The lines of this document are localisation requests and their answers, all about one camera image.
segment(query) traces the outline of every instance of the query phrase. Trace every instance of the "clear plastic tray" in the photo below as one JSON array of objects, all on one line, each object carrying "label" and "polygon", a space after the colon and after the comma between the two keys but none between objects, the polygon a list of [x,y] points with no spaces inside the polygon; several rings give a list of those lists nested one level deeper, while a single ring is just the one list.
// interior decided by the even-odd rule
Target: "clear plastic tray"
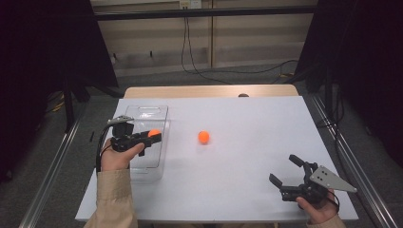
[{"label": "clear plastic tray", "polygon": [[163,134],[162,141],[153,143],[145,149],[144,156],[136,156],[130,162],[132,181],[156,181],[163,176],[166,142],[169,121],[168,106],[136,106],[127,107],[126,116],[134,121],[133,133],[158,129]]}]

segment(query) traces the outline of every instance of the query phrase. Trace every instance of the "beige sleeve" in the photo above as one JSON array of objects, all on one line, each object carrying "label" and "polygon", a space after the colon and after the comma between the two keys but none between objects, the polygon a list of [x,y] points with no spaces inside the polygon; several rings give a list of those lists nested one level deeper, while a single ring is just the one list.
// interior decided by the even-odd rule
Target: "beige sleeve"
[{"label": "beige sleeve", "polygon": [[128,169],[98,173],[97,210],[85,227],[138,227]]},{"label": "beige sleeve", "polygon": [[335,215],[333,218],[330,218],[329,220],[318,225],[307,224],[306,226],[308,228],[346,228],[338,215]]}]

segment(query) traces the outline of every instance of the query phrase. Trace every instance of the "orange ball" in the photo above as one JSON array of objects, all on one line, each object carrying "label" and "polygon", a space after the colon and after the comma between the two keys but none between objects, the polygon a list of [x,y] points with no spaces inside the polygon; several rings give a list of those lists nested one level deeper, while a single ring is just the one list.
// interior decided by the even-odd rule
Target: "orange ball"
[{"label": "orange ball", "polygon": [[152,130],[148,131],[148,137],[158,135],[160,133],[161,133],[161,131],[159,129],[152,129]]},{"label": "orange ball", "polygon": [[210,135],[208,134],[207,131],[201,131],[199,132],[199,142],[206,144],[210,140]]}]

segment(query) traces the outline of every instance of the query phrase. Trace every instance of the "wall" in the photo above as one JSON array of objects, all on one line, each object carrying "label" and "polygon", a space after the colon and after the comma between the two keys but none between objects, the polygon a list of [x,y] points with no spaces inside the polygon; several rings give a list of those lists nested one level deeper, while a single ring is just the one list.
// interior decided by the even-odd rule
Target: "wall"
[{"label": "wall", "polygon": [[[179,1],[92,0],[95,12],[177,10]],[[204,9],[312,6],[316,0],[203,0]],[[277,64],[298,59],[312,14],[189,18],[196,68]],[[182,18],[99,22],[117,76],[192,69]]]}]

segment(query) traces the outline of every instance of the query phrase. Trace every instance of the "wall outlet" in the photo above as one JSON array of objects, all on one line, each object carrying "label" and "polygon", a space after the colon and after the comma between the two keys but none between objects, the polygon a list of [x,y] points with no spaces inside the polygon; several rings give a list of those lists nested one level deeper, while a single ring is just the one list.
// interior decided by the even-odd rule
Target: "wall outlet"
[{"label": "wall outlet", "polygon": [[187,10],[190,8],[190,0],[180,0],[179,1],[179,9],[180,10]]},{"label": "wall outlet", "polygon": [[202,0],[190,0],[190,8],[191,9],[201,9]]}]

